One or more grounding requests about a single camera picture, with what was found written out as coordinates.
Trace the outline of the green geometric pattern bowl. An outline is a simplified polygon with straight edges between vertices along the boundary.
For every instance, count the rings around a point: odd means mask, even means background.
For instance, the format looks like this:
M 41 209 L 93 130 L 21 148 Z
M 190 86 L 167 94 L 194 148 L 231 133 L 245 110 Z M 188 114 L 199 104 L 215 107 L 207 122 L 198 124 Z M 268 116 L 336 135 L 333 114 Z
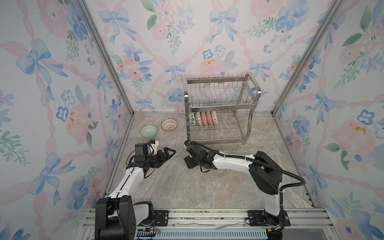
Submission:
M 217 116 L 216 111 L 211 111 L 211 117 L 212 117 L 212 121 L 213 121 L 214 125 L 218 126 L 219 121 L 218 121 L 218 116 Z

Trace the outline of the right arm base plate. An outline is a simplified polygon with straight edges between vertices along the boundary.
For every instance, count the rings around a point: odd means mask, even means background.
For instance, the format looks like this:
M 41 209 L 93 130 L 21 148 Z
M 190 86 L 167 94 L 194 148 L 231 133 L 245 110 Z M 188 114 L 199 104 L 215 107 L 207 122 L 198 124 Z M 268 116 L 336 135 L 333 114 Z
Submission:
M 268 214 L 264 210 L 248 210 L 246 218 L 248 225 L 252 227 L 285 227 L 291 226 L 290 218 L 285 210 L 277 217 Z

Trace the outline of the blue triangle pattern bowl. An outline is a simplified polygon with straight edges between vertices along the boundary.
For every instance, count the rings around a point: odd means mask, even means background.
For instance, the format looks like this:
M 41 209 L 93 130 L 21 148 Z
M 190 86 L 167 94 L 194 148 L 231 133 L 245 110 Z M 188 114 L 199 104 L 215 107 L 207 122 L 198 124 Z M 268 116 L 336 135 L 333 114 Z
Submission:
M 203 121 L 202 121 L 202 117 L 201 117 L 201 113 L 200 112 L 195 112 L 195 118 L 196 118 L 196 122 L 197 122 L 197 125 L 199 127 L 203 127 Z

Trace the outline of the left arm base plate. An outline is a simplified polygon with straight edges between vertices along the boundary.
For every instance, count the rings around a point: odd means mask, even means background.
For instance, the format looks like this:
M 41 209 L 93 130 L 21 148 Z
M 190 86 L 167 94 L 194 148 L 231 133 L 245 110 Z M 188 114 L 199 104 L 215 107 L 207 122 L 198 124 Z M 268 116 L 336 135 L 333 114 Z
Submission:
M 167 210 L 134 210 L 136 226 L 166 227 L 168 225 L 169 211 Z

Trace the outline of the steel two-tier dish rack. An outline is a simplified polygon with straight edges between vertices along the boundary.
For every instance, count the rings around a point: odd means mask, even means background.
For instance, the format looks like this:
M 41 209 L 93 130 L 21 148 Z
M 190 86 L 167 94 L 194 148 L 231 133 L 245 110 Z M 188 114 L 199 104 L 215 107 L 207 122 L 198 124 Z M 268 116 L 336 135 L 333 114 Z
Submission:
M 187 139 L 203 144 L 245 144 L 262 90 L 252 74 L 183 78 Z M 218 126 L 191 127 L 191 112 L 216 111 Z

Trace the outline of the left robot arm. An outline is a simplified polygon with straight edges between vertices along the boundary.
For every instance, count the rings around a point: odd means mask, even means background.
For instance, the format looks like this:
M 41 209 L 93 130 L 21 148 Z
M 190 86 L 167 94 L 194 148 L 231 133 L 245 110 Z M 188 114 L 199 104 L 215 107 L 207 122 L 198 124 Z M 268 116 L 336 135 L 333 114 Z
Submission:
M 135 144 L 130 154 L 125 175 L 117 188 L 96 204 L 96 240 L 133 240 L 137 227 L 152 228 L 156 215 L 152 202 L 133 203 L 133 195 L 140 183 L 149 176 L 148 171 L 160 168 L 176 151 L 170 148 L 158 150 L 158 141 Z

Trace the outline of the maroon patterned white bowl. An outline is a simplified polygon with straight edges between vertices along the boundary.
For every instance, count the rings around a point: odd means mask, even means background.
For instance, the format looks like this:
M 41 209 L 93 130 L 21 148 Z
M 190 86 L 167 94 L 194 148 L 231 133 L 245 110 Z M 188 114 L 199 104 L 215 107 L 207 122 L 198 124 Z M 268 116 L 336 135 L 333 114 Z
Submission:
M 174 131 L 178 126 L 178 123 L 174 119 L 167 119 L 162 122 L 162 129 L 166 132 Z

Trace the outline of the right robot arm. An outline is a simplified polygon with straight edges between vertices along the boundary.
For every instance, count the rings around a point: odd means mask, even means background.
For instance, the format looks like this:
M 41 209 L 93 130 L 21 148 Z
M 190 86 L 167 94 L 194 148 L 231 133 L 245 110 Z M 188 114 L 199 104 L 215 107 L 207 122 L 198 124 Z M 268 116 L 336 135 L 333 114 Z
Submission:
M 303 186 L 306 181 L 297 174 L 283 170 L 266 153 L 233 155 L 213 150 L 195 141 L 185 141 L 188 157 L 184 158 L 189 169 L 200 167 L 201 172 L 232 170 L 248 174 L 264 194 L 264 210 L 260 217 L 248 217 L 250 226 L 270 226 L 272 231 L 285 227 L 284 190 Z

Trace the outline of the green leaf pattern bowl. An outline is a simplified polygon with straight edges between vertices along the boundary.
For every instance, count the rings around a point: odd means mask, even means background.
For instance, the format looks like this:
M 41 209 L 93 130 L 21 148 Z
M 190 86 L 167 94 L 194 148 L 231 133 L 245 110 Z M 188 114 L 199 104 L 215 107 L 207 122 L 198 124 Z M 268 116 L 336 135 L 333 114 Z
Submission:
M 197 127 L 198 124 L 197 124 L 197 120 L 196 120 L 196 117 L 195 117 L 195 113 L 194 112 L 191 112 L 190 115 L 189 115 L 189 120 L 190 120 L 190 126 L 191 127 Z

